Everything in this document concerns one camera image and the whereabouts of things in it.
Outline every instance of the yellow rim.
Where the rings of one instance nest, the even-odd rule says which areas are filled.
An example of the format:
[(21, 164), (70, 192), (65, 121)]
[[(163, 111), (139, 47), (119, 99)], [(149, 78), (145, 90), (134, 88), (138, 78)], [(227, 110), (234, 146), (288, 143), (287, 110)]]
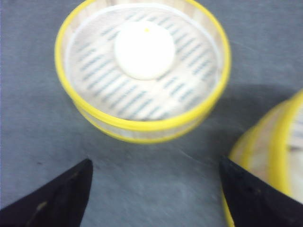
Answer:
[(135, 139), (135, 138), (129, 138), (129, 137), (124, 137), (121, 136), (119, 134), (113, 133), (109, 130), (106, 130), (104, 128), (102, 128), (100, 125), (98, 125), (97, 123), (95, 123), (92, 119), (90, 119), (83, 110), (81, 110), (81, 108), (77, 105), (75, 105), (76, 108), (78, 109), (78, 111), (82, 114), (82, 116), (89, 121), (93, 126), (95, 126), (97, 129), (101, 130), (102, 132), (104, 132), (105, 134), (107, 134), (108, 136), (111, 136), (117, 140), (121, 140), (121, 141), (125, 141), (125, 142), (130, 142), (130, 143), (140, 143), (140, 144), (151, 144), (151, 143), (162, 143), (162, 142), (166, 142), (172, 139), (175, 139), (177, 137), (180, 137), (186, 133), (188, 133), (189, 131), (193, 130), (195, 127), (197, 127), (201, 121), (203, 119), (200, 119), (199, 121), (197, 121), (197, 123), (195, 123), (194, 125), (192, 125), (191, 127), (180, 131), (176, 134), (173, 134), (171, 136), (167, 136), (167, 137), (161, 137), (161, 138), (156, 138), (156, 139)]
[[(249, 135), (248, 143), (243, 151), (242, 164), (241, 166), (245, 169), (249, 168), (250, 159), (253, 152), (253, 146), (258, 138), (260, 130), (263, 128), (265, 122), (271, 118), (273, 113), (280, 107), (286, 106), (287, 109), (281, 114), (279, 120), (276, 122), (276, 126), (273, 129), (273, 135), (269, 143), (269, 165), (268, 165), (268, 176), (269, 184), (277, 188), (279, 191), (286, 195), (290, 195), (290, 185), (288, 177), (288, 166), (287, 166), (287, 141), (290, 136), (290, 127), (294, 120), (298, 109), (303, 103), (303, 91), (295, 95), (295, 97), (289, 101), (284, 101), (279, 105), (271, 109), (255, 126), (251, 135), (250, 132), (246, 132), (241, 137), (232, 149), (230, 159), (233, 160), (235, 152), (242, 140)], [(227, 202), (223, 196), (223, 209), (226, 216), (226, 220), (229, 227), (234, 227), (233, 219), (230, 214)]]
[(269, 184), (286, 195), (291, 194), (287, 142), (290, 137), (291, 124), (303, 104), (303, 90), (297, 93), (288, 103), (275, 127), (269, 146)]
[(81, 11), (83, 10), (86, 6), (89, 4), (93, 3), (95, 0), (86, 0), (83, 3), (81, 3), (78, 7), (76, 7), (65, 19), (63, 24), (61, 25), (56, 42), (55, 42), (55, 50), (54, 50), (54, 60), (55, 60), (55, 66), (57, 70), (57, 74), (59, 77), (59, 80), (64, 87), (65, 91), (67, 94), (71, 97), (71, 99), (82, 109), (87, 111), (89, 114), (94, 116), (95, 118), (116, 126), (118, 128), (122, 129), (128, 129), (128, 130), (133, 130), (133, 131), (157, 131), (157, 130), (164, 130), (164, 129), (170, 129), (170, 128), (175, 128), (178, 126), (181, 126), (189, 121), (192, 121), (198, 117), (205, 117), (205, 112), (207, 112), (211, 107), (215, 104), (221, 93), (223, 92), (228, 77), (230, 73), (230, 68), (231, 68), (231, 51), (230, 51), (230, 46), (229, 42), (227, 39), (227, 36), (220, 25), (220, 23), (217, 21), (217, 19), (212, 15), (211, 12), (209, 12), (205, 7), (200, 5), (194, 0), (185, 0), (188, 3), (192, 4), (199, 10), (201, 10), (204, 14), (206, 14), (209, 19), (213, 22), (215, 27), (217, 28), (222, 41), (223, 41), (223, 49), (224, 49), (224, 68), (222, 71), (222, 76), (215, 87), (215, 89), (212, 91), (212, 93), (209, 95), (209, 97), (203, 101), (200, 105), (197, 107), (193, 108), (192, 110), (181, 114), (176, 117), (172, 117), (169, 119), (165, 120), (159, 120), (159, 121), (149, 121), (149, 122), (140, 122), (140, 121), (129, 121), (117, 117), (113, 117), (109, 114), (106, 114), (97, 108), (91, 106), (89, 103), (87, 103), (80, 95), (77, 94), (77, 92), (72, 88), (71, 84), (68, 82), (63, 65), (62, 65), (62, 60), (61, 60), (61, 45), (62, 45), (62, 39), (65, 33), (65, 30), (69, 26), (69, 24), (72, 22), (73, 18)]
[[(230, 153), (230, 155), (229, 155), (229, 158), (230, 158), (231, 160), (234, 160), (234, 156), (236, 155), (236, 152), (237, 152), (239, 146), (241, 145), (241, 143), (242, 143), (243, 141), (246, 140), (247, 137), (250, 136), (250, 134), (251, 134), (252, 131), (254, 131), (254, 128), (248, 129), (248, 130), (247, 130), (247, 131), (238, 139), (238, 141), (235, 143), (235, 145), (233, 146), (232, 151), (231, 151), (231, 153)], [(229, 227), (234, 227), (235, 224), (234, 224), (234, 222), (233, 222), (232, 215), (231, 215), (231, 212), (229, 211), (229, 208), (228, 208), (228, 205), (227, 205), (227, 202), (226, 202), (226, 199), (225, 199), (225, 196), (224, 196), (224, 193), (223, 193), (223, 192), (222, 192), (222, 200), (223, 200), (223, 211), (224, 211), (224, 213), (225, 213), (225, 219), (226, 219), (226, 221), (227, 221), (227, 225), (228, 225)]]
[(281, 108), (287, 103), (287, 101), (282, 102), (278, 105), (276, 105), (274, 108), (269, 110), (262, 118), (259, 120), (257, 125), (254, 127), (254, 130), (252, 131), (249, 140), (247, 141), (247, 145), (244, 150), (243, 159), (241, 161), (241, 166), (244, 169), (249, 169), (250, 161), (253, 155), (253, 148), (256, 144), (256, 141), (260, 135), (260, 132), (264, 128), (265, 123), (272, 117), (272, 115), (277, 111), (277, 109)]

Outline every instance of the gray floor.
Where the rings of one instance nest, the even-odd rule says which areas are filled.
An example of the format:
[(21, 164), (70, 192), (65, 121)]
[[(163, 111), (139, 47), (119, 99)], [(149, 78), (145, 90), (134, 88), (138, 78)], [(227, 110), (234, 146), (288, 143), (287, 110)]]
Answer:
[(82, 227), (222, 227), (218, 160), (275, 104), (303, 87), (303, 1), (201, 1), (233, 53), (208, 119), (177, 140), (112, 139), (78, 113), (53, 62), (57, 30), (81, 0), (2, 0), (1, 207), (89, 157)]

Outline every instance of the yellow plastic band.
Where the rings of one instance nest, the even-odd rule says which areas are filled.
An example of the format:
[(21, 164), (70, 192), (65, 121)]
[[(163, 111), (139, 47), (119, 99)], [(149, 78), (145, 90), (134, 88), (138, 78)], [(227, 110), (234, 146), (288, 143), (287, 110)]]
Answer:
[(287, 142), (291, 125), (303, 104), (303, 90), (297, 93), (287, 104), (287, 110), (279, 118), (269, 146), (269, 184), (286, 195), (291, 194)]
[[(254, 131), (254, 128), (250, 128), (249, 130), (247, 130), (239, 139), (238, 141), (235, 143), (235, 145), (233, 146), (232, 148), (232, 151), (229, 155), (229, 158), (231, 160), (234, 160), (234, 157), (236, 155), (236, 152), (239, 148), (239, 146), (242, 144), (242, 142), (244, 142), (247, 138), (249, 138), (251, 132)], [(226, 202), (226, 199), (225, 199), (225, 196), (224, 196), (224, 193), (222, 192), (222, 200), (223, 200), (223, 211), (224, 211), (224, 214), (225, 214), (225, 219), (227, 221), (227, 225), (229, 227), (234, 227), (235, 224), (233, 222), (233, 219), (232, 219), (232, 215), (231, 215), (231, 212), (229, 211), (229, 208), (228, 208), (228, 205), (227, 205), (227, 202)]]
[(270, 118), (272, 118), (273, 114), (277, 111), (277, 109), (281, 108), (286, 103), (287, 103), (287, 101), (284, 101), (284, 102), (276, 105), (274, 108), (272, 108), (270, 111), (268, 111), (261, 118), (261, 120), (257, 123), (257, 125), (254, 127), (254, 130), (252, 131), (250, 138), (247, 141), (247, 145), (244, 150), (243, 159), (241, 161), (241, 166), (244, 169), (247, 169), (247, 170), (250, 169), (251, 158), (253, 156), (253, 148), (254, 148), (254, 145), (256, 144), (256, 141), (260, 135), (261, 130), (264, 128), (264, 125)]
[(121, 136), (119, 134), (113, 133), (109, 130), (106, 130), (104, 128), (102, 128), (100, 125), (96, 124), (93, 120), (91, 120), (83, 110), (80, 109), (80, 107), (78, 107), (77, 105), (75, 105), (76, 108), (78, 109), (78, 111), (82, 114), (82, 116), (88, 120), (93, 126), (95, 126), (97, 129), (101, 130), (102, 132), (104, 132), (106, 135), (111, 136), (117, 140), (121, 140), (121, 141), (125, 141), (125, 142), (129, 142), (129, 143), (138, 143), (138, 144), (152, 144), (152, 143), (163, 143), (175, 138), (178, 138), (186, 133), (188, 133), (189, 131), (193, 130), (195, 127), (197, 127), (201, 121), (203, 119), (200, 119), (199, 121), (197, 121), (197, 123), (195, 123), (194, 125), (192, 125), (191, 127), (180, 131), (178, 133), (175, 133), (171, 136), (167, 136), (167, 137), (161, 137), (161, 138), (156, 138), (156, 139), (136, 139), (136, 138), (130, 138), (130, 137), (124, 137)]
[(98, 110), (97, 108), (91, 106), (80, 95), (78, 95), (78, 93), (73, 89), (73, 87), (67, 80), (64, 72), (64, 68), (62, 65), (62, 58), (61, 58), (62, 39), (67, 27), (70, 25), (73, 18), (81, 10), (83, 10), (85, 7), (87, 7), (89, 4), (93, 3), (94, 1), (95, 0), (86, 0), (83, 3), (81, 3), (77, 8), (75, 8), (63, 22), (56, 38), (55, 50), (54, 50), (54, 60), (55, 60), (56, 70), (62, 86), (64, 87), (67, 94), (71, 97), (71, 99), (80, 108), (84, 109), (87, 113), (91, 114), (95, 118), (112, 126), (116, 126), (121, 129), (133, 130), (133, 131), (158, 131), (158, 130), (171, 129), (181, 126), (196, 118), (205, 117), (206, 112), (208, 112), (208, 110), (211, 109), (211, 107), (215, 104), (215, 102), (220, 97), (221, 93), (223, 92), (226, 86), (231, 69), (231, 51), (230, 51), (228, 39), (220, 23), (205, 7), (203, 7), (202, 5), (200, 5), (194, 0), (185, 0), (185, 1), (192, 4), (193, 6), (201, 10), (204, 14), (206, 14), (209, 17), (209, 19), (215, 25), (215, 27), (217, 28), (220, 34), (220, 37), (223, 41), (223, 50), (224, 50), (224, 67), (223, 67), (221, 79), (218, 82), (215, 89), (212, 91), (212, 93), (205, 101), (203, 101), (201, 104), (199, 104), (197, 107), (193, 108), (192, 110), (176, 117), (172, 117), (165, 120), (159, 120), (159, 121), (140, 122), (140, 121), (129, 121), (106, 114)]

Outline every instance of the gray carpet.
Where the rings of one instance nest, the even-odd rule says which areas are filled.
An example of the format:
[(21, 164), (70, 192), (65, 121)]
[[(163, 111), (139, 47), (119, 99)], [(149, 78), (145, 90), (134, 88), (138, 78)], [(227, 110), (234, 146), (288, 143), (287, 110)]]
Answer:
[(218, 160), (303, 87), (303, 1), (201, 1), (230, 39), (228, 87), (191, 133), (157, 145), (112, 139), (88, 123), (57, 79), (56, 33), (81, 0), (2, 0), (1, 207), (89, 157), (82, 227), (222, 227)]

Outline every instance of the steamer basket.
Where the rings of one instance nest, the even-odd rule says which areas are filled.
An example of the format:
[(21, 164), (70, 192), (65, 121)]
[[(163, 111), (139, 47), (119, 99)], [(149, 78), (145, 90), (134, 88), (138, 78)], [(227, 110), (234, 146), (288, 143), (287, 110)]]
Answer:
[[(231, 160), (303, 203), (303, 91), (269, 111), (237, 144)], [(232, 227), (225, 200), (223, 206)]]
[[(115, 60), (115, 37), (135, 21), (152, 21), (173, 37), (174, 64), (157, 79), (133, 79)], [(206, 117), (226, 86), (231, 53), (219, 22), (193, 0), (86, 0), (59, 30), (55, 65), (94, 126), (119, 140), (153, 143), (185, 134)]]

